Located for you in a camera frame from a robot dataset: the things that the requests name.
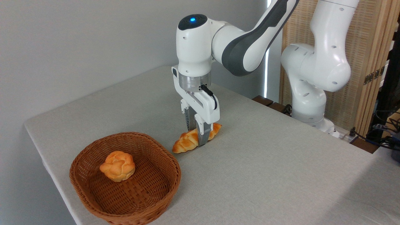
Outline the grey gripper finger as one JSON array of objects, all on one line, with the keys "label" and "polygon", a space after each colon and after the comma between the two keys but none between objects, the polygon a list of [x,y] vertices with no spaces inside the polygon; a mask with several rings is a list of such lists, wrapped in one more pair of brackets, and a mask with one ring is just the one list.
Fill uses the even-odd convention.
[{"label": "grey gripper finger", "polygon": [[185,116],[187,130],[191,131],[196,129],[196,120],[195,120],[196,111],[185,101],[185,99],[182,99],[180,102],[181,102],[181,111]]},{"label": "grey gripper finger", "polygon": [[202,146],[208,142],[209,135],[212,131],[212,124],[208,124],[200,117],[199,114],[195,115],[196,128],[198,135],[199,146]]}]

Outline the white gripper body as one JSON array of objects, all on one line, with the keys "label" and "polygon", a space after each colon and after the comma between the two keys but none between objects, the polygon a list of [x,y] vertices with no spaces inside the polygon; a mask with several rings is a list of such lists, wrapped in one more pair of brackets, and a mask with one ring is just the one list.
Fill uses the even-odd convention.
[{"label": "white gripper body", "polygon": [[215,95],[210,96],[205,91],[187,92],[179,85],[180,74],[175,67],[171,68],[174,86],[177,93],[187,102],[187,104],[199,114],[207,124],[212,124],[220,120],[220,104]]}]

